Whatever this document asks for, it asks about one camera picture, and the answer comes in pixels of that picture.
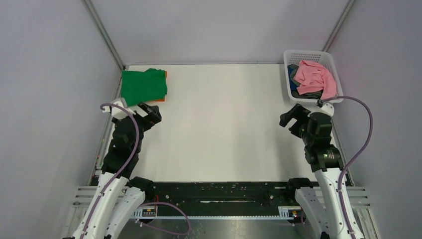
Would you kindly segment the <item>pink t-shirt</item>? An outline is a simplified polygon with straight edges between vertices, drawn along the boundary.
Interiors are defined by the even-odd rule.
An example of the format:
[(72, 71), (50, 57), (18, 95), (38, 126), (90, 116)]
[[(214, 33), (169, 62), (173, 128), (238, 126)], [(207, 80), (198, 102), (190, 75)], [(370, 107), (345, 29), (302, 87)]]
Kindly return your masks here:
[(336, 81), (333, 75), (320, 63), (301, 60), (294, 80), (300, 83), (297, 87), (299, 95), (322, 91), (320, 97), (322, 100), (336, 96)]

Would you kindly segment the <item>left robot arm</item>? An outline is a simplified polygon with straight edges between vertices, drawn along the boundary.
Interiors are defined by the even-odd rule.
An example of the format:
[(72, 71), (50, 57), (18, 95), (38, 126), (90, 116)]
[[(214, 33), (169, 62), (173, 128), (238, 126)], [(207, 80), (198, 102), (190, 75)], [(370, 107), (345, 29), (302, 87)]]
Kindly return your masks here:
[(160, 123), (158, 106), (137, 105), (145, 115), (130, 109), (123, 99), (100, 106), (114, 124), (109, 149), (104, 157), (96, 192), (73, 239), (116, 239), (140, 204), (154, 200), (151, 180), (131, 178), (138, 163), (144, 133)]

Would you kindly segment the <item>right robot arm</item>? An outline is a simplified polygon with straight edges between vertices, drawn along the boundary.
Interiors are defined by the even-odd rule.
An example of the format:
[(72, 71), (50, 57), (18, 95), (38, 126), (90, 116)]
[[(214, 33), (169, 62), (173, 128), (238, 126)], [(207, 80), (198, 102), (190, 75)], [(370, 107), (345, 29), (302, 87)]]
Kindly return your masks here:
[(302, 218), (310, 223), (315, 239), (362, 239), (364, 233), (353, 214), (344, 178), (345, 166), (339, 150), (331, 144), (331, 117), (334, 108), (323, 104), (317, 111), (310, 111), (295, 104), (281, 114), (280, 126), (295, 119), (289, 128), (292, 135), (304, 143), (305, 159), (318, 182), (323, 202), (307, 178), (288, 181), (285, 197), (288, 203), (300, 205)]

